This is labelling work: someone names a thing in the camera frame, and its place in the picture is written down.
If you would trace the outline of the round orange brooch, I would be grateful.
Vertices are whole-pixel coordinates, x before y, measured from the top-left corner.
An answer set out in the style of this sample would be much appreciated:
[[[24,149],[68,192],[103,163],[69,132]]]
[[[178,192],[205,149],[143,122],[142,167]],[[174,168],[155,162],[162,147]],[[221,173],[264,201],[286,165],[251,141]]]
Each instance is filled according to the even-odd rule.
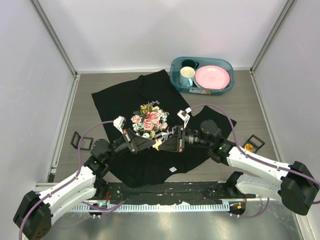
[[[250,144],[250,143],[245,144],[245,145],[244,145],[244,149],[245,149],[246,151],[252,152],[252,153],[253,153],[254,150],[255,150],[254,146],[253,146],[252,144]]]

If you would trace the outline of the right black display box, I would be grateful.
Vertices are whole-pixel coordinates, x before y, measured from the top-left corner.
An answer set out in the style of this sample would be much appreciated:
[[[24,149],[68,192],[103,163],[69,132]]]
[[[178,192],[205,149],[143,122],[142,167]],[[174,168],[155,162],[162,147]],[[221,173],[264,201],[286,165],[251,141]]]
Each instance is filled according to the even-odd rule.
[[[256,154],[266,143],[261,140],[259,137],[256,135],[252,134],[250,138],[243,144],[243,148],[245,144],[251,144],[254,147],[253,153]]]

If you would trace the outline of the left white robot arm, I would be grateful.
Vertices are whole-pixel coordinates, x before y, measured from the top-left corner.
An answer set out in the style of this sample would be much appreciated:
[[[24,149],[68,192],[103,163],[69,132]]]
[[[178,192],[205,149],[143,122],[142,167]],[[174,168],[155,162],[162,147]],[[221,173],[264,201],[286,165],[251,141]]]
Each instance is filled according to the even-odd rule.
[[[138,153],[156,144],[153,139],[141,137],[131,130],[123,130],[114,143],[98,139],[90,158],[78,170],[55,186],[36,193],[26,193],[13,217],[19,228],[18,238],[40,240],[52,225],[74,206],[91,199],[100,200],[107,192],[103,179],[108,172],[108,162],[126,152]]]

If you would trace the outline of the white garment label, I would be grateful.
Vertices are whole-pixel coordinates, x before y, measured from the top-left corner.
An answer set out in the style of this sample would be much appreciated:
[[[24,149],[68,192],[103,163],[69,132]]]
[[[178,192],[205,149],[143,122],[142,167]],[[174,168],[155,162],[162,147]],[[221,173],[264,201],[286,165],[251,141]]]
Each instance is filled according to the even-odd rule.
[[[175,171],[177,171],[177,169],[176,169],[175,167],[171,167],[169,170],[170,170],[172,173],[174,173]]]

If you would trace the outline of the black display box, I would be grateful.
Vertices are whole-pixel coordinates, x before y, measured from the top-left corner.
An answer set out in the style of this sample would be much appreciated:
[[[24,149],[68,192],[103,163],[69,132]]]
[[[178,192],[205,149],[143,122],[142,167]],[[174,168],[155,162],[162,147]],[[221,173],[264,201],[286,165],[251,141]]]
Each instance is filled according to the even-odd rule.
[[[252,134],[250,138],[243,144],[243,148],[245,144],[251,144],[254,147],[253,153],[256,154],[266,143],[261,140],[259,137],[256,135]]]
[[[82,137],[75,131],[71,138],[70,144],[74,149],[80,147],[80,150],[90,151],[93,146],[94,139],[92,137]]]

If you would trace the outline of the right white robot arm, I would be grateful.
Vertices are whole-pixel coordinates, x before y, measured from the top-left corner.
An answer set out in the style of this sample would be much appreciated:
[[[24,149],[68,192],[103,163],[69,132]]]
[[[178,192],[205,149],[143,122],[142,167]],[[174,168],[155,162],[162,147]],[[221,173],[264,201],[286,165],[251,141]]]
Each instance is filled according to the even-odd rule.
[[[186,148],[207,149],[218,164],[245,170],[250,175],[235,172],[227,180],[226,193],[233,198],[252,194],[281,202],[290,211],[305,216],[320,190],[307,166],[299,161],[292,164],[274,161],[246,151],[222,137],[213,120],[205,120],[200,130],[179,126],[175,133],[155,147],[159,151],[182,153]]]

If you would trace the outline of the pink plate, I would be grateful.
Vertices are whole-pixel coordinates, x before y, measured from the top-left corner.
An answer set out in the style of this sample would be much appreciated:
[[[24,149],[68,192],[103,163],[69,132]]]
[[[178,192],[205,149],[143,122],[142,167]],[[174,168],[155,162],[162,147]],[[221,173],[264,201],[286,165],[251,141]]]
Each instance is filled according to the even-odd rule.
[[[222,90],[230,83],[230,75],[219,66],[207,65],[195,72],[194,81],[199,88]]]

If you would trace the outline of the light blue mug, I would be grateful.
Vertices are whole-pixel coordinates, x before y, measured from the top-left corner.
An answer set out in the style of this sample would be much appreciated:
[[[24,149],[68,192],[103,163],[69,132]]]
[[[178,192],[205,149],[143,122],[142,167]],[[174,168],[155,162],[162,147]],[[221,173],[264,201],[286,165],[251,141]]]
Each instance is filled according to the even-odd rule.
[[[195,78],[195,70],[192,67],[185,66],[180,70],[179,83],[183,87],[192,87]]]

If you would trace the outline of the teal plastic basin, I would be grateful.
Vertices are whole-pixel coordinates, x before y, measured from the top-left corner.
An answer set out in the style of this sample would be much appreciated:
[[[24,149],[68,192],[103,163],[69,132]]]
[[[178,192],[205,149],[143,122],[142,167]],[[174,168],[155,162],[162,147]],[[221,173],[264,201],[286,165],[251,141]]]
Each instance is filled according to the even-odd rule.
[[[180,85],[180,70],[182,68],[182,61],[186,59],[191,59],[193,61],[199,62],[198,68],[195,70],[195,72],[204,66],[218,66],[223,68],[227,71],[227,73],[230,76],[230,82],[224,89],[207,89],[198,87],[195,84],[195,76],[193,80],[193,86],[192,87],[185,87]],[[233,67],[232,65],[223,60],[223,59],[216,59],[216,58],[205,58],[205,57],[188,57],[188,56],[181,56],[173,60],[170,67],[170,83],[178,90],[178,92],[181,93],[194,93],[194,94],[206,94],[206,95],[215,95],[220,96],[224,94],[225,92],[232,89],[234,86],[234,76],[233,76]]]

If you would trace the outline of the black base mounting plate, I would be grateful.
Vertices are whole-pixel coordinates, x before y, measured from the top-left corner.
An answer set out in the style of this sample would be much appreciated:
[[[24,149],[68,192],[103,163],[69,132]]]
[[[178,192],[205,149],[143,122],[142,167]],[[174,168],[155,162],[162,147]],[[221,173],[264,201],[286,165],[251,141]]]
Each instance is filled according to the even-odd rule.
[[[225,182],[218,181],[164,182],[136,188],[122,182],[110,182],[106,192],[112,204],[124,201],[128,205],[220,204],[222,200],[246,197]]]

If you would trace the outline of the dark green mug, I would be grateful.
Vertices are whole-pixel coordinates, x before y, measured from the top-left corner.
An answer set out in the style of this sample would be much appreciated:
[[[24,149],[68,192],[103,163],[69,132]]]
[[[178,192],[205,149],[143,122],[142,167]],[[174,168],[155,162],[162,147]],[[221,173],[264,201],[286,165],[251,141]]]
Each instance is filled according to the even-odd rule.
[[[185,59],[182,61],[181,67],[182,68],[189,67],[196,70],[199,67],[199,62],[194,61],[192,59]]]

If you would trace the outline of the gold flower brooch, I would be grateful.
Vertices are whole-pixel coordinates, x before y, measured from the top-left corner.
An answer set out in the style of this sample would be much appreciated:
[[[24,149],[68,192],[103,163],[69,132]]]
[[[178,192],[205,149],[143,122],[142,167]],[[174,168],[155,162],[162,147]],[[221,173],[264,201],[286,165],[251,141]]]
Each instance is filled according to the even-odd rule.
[[[154,149],[156,149],[157,151],[159,151],[160,150],[159,147],[161,146],[161,144],[162,144],[162,140],[161,139],[156,139],[155,143],[152,145],[152,147]]]

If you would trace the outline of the left black display box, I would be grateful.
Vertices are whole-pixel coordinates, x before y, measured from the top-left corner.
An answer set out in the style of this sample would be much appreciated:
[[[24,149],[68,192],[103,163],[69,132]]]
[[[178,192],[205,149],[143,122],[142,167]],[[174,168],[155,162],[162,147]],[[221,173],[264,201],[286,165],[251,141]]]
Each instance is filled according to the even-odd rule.
[[[70,144],[74,149],[80,147],[80,150],[90,151],[93,146],[94,139],[92,137],[82,137],[75,131],[71,138]]]

